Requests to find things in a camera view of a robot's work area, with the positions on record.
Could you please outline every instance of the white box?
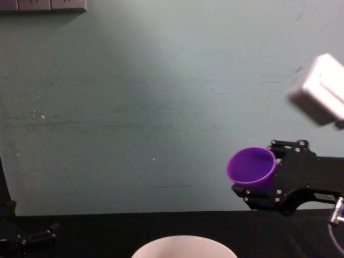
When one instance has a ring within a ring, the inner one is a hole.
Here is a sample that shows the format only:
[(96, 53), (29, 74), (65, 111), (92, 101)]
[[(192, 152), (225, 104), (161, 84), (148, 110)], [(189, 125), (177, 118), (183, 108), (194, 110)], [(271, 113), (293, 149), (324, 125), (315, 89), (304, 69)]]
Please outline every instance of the white box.
[(344, 127), (344, 67), (330, 54), (317, 57), (288, 96), (319, 125)]

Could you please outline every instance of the white bowl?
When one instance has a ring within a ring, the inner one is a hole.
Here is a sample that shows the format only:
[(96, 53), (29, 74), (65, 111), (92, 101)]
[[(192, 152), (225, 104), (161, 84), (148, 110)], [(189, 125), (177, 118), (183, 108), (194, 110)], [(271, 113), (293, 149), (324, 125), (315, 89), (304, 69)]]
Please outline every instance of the white bowl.
[(142, 246), (132, 258), (238, 258), (219, 242), (192, 235), (157, 239)]

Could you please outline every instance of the teal wall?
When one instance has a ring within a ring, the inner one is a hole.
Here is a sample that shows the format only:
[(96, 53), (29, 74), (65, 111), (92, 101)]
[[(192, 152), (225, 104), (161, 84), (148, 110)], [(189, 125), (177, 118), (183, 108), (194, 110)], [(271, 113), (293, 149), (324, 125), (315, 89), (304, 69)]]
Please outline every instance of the teal wall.
[(245, 210), (228, 158), (271, 139), (343, 156), (285, 93), (344, 62), (344, 2), (101, 0), (0, 16), (0, 155), (19, 215)]

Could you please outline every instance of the bowl rim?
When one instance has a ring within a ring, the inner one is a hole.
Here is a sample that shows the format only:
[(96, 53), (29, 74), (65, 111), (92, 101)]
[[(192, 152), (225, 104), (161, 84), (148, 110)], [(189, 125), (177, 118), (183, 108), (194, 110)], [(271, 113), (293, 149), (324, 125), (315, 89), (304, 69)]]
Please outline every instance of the bowl rim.
[(227, 246), (223, 245), (222, 243), (220, 242), (217, 242), (215, 240), (212, 240), (212, 239), (209, 239), (209, 238), (204, 238), (202, 236), (195, 236), (195, 235), (171, 235), (171, 236), (166, 236), (164, 238), (159, 238), (159, 239), (156, 239), (156, 240), (153, 240), (151, 242), (148, 242), (146, 243), (145, 245), (141, 246), (132, 256), (131, 258), (135, 258), (136, 255), (138, 255), (138, 253), (140, 251), (142, 251), (144, 248), (147, 248), (157, 242), (163, 242), (163, 241), (166, 241), (166, 240), (171, 240), (171, 239), (176, 239), (176, 238), (193, 238), (193, 239), (200, 239), (200, 240), (203, 240), (203, 241), (208, 241), (208, 242), (213, 242), (215, 243), (216, 245), (222, 247), (222, 248), (225, 248), (229, 254), (231, 254), (233, 256), (233, 258), (238, 258), (237, 255), (232, 251), (230, 250)]
[[(273, 160), (273, 166), (270, 168), (269, 172), (263, 176), (262, 178), (259, 178), (258, 180), (255, 180), (255, 181), (250, 181), (250, 182), (242, 182), (242, 181), (237, 181), (237, 180), (234, 180), (232, 179), (232, 176), (231, 176), (231, 167), (233, 165), (233, 163), (231, 163), (232, 159), (234, 157), (237, 157), (237, 155), (241, 154), (241, 152), (244, 152), (248, 149), (260, 149), (262, 151), (265, 151), (266, 153), (269, 153), (270, 156), (271, 156), (271, 159)], [(276, 157), (274, 155), (274, 153), (269, 150), (269, 149), (266, 149), (266, 148), (263, 148), (263, 147), (259, 147), (259, 146), (253, 146), (253, 147), (247, 147), (247, 148), (244, 148), (244, 149), (241, 149), (239, 150), (238, 152), (236, 152), (229, 160), (228, 162), (228, 165), (227, 165), (227, 176), (230, 178), (231, 181), (233, 181), (235, 184), (238, 184), (238, 185), (252, 185), (252, 184), (255, 184), (255, 183), (259, 183), (259, 182), (264, 182), (265, 179), (267, 179), (268, 177), (270, 177), (274, 172), (275, 172), (275, 168), (277, 166), (277, 162), (276, 162)]]

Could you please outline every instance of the purple cup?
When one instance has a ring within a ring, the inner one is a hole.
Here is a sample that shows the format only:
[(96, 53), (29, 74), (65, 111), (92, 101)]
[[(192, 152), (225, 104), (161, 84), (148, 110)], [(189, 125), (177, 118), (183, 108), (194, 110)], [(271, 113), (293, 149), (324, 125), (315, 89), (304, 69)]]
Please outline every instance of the purple cup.
[(274, 154), (262, 147), (237, 152), (229, 161), (227, 175), (233, 183), (244, 187), (271, 190), (276, 168)]

